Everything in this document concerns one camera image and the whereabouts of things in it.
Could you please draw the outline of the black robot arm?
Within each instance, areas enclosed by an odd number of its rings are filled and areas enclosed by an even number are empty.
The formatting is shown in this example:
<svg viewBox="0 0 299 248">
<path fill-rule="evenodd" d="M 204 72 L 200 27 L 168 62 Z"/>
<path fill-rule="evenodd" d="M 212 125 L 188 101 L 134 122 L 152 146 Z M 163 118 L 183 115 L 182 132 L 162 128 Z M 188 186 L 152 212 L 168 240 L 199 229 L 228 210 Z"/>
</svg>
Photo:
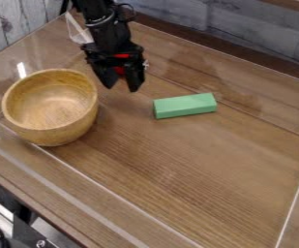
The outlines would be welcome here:
<svg viewBox="0 0 299 248">
<path fill-rule="evenodd" d="M 92 42 L 80 46 L 87 63 L 103 86 L 111 89 L 124 78 L 136 92 L 146 81 L 144 48 L 132 42 L 128 23 L 136 12 L 128 3 L 114 0 L 75 0 Z"/>
</svg>

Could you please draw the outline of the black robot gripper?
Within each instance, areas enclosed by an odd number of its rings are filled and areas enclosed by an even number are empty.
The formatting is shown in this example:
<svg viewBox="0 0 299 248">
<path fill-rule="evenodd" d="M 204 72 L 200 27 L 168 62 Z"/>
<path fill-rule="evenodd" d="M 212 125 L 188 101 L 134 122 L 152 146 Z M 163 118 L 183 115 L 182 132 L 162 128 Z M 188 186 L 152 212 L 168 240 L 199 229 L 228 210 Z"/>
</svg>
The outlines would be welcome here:
<svg viewBox="0 0 299 248">
<path fill-rule="evenodd" d="M 130 91 L 136 92 L 146 81 L 146 59 L 143 47 L 131 41 L 128 22 L 134 18 L 124 13 L 86 13 L 84 19 L 94 41 L 82 49 L 103 86 L 111 89 L 119 79 L 112 56 L 128 53 L 131 58 L 124 64 L 124 78 Z"/>
</svg>

